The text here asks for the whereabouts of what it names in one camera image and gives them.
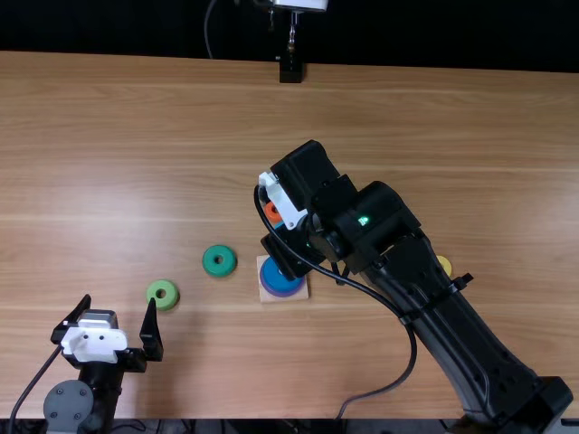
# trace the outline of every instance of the green ring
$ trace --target green ring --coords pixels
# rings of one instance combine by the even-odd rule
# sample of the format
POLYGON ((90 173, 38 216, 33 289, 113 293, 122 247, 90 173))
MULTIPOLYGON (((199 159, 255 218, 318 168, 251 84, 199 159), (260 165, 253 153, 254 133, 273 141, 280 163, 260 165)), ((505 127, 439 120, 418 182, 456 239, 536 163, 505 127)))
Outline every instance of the green ring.
POLYGON ((155 280, 147 288, 147 303, 151 298, 155 299, 157 310, 169 310, 179 301, 179 290, 169 280, 155 280), (158 291, 165 291, 164 296, 159 297, 158 291))
POLYGON ((203 254, 203 268, 210 276, 216 278, 229 276, 236 265, 235 253, 227 246, 211 246, 203 254))

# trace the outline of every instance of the yellow ring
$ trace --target yellow ring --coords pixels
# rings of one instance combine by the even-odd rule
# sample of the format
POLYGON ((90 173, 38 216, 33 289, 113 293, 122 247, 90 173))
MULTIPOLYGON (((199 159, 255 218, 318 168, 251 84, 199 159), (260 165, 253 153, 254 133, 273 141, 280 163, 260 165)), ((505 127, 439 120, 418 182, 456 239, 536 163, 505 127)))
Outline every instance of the yellow ring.
POLYGON ((450 262, 448 259, 446 259, 446 258, 444 258, 443 256, 440 256, 440 255, 436 255, 436 259, 441 263, 442 268, 444 269, 444 272, 445 272, 446 274, 448 274, 449 277, 450 277, 451 274, 452 274, 452 265, 451 265, 451 262, 450 262))

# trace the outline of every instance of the black clamp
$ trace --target black clamp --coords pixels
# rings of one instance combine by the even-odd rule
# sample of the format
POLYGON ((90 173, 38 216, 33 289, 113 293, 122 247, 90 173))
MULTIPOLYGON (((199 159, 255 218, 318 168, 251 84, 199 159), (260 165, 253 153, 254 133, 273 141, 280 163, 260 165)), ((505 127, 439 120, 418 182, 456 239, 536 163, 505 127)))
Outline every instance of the black clamp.
POLYGON ((433 310, 441 302, 447 300, 453 294, 456 294, 457 292, 461 292, 464 288, 467 287, 467 285, 473 279, 474 279, 474 277, 472 277, 472 275, 470 273, 467 273, 464 276, 461 276, 459 278, 455 278, 452 281, 451 285, 449 286, 448 292, 446 292, 445 294, 443 294, 440 297, 436 297, 433 300, 429 301, 424 306, 422 306, 420 309, 413 310, 411 312, 408 312, 405 315, 400 316, 398 319, 400 319, 400 322, 403 324, 403 326, 408 326, 409 324, 411 324, 414 321, 416 321, 417 319, 419 319, 425 312, 429 312, 429 311, 433 310))

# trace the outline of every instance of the orange ring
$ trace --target orange ring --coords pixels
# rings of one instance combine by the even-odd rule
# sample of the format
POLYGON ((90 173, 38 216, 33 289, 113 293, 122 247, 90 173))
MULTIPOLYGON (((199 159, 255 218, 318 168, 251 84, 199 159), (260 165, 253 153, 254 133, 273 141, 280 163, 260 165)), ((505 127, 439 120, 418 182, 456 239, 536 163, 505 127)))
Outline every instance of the orange ring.
POLYGON ((277 224, 282 220, 281 215, 278 210, 276 210, 273 202, 269 202, 267 205, 265 205, 265 215, 268 216, 268 219, 270 219, 272 224, 277 224))

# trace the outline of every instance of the green led light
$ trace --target green led light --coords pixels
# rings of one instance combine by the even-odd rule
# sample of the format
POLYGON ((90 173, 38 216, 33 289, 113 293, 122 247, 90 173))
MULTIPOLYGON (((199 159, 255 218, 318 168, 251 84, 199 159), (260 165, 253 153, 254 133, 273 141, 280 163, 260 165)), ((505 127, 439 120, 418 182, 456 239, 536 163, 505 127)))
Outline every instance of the green led light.
POLYGON ((360 217, 358 219, 358 223, 360 223, 360 226, 366 226, 369 222, 370 222, 370 217, 366 217, 365 215, 363 215, 362 217, 360 217))

